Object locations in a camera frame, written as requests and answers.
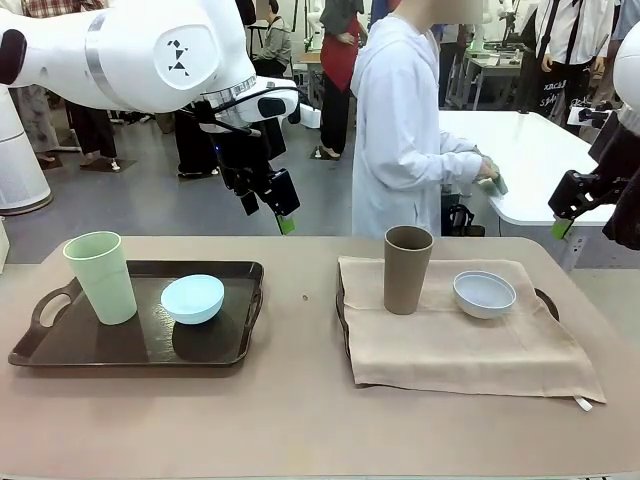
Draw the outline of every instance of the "white cylinder base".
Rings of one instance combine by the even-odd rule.
[[[51,202],[51,189],[15,111],[0,87],[0,215],[19,215]]]

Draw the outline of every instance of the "black logo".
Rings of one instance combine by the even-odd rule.
[[[180,48],[180,42],[177,40],[174,40],[172,42],[167,43],[167,47],[170,47],[171,45],[173,45],[176,49],[176,64],[175,65],[169,65],[169,71],[171,70],[184,70],[184,76],[185,77],[189,77],[189,72],[187,72],[187,69],[184,67],[184,65],[182,64],[182,62],[180,62],[180,57],[182,57],[182,55],[184,55],[184,52],[188,52],[189,49],[188,48]]]

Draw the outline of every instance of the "light green cup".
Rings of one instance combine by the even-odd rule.
[[[87,233],[67,243],[63,253],[101,323],[119,325],[136,314],[120,235]]]

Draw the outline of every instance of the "black bag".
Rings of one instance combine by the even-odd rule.
[[[536,9],[533,14],[531,14],[531,18],[522,29],[522,34],[520,35],[522,39],[522,43],[529,50],[536,51],[537,47],[537,38],[536,38],[536,16],[538,15],[538,9]]]
[[[484,237],[486,229],[480,225],[473,225],[476,216],[460,203],[446,209],[442,216],[443,237]]]

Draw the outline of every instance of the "beige cloth napkin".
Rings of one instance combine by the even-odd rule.
[[[586,353],[538,299],[520,263],[432,260],[418,311],[407,317],[384,308],[383,260],[341,257],[339,263],[356,384],[581,396],[606,403]],[[453,280],[468,270],[488,271],[511,283],[518,295],[512,311],[478,320],[460,310]]]

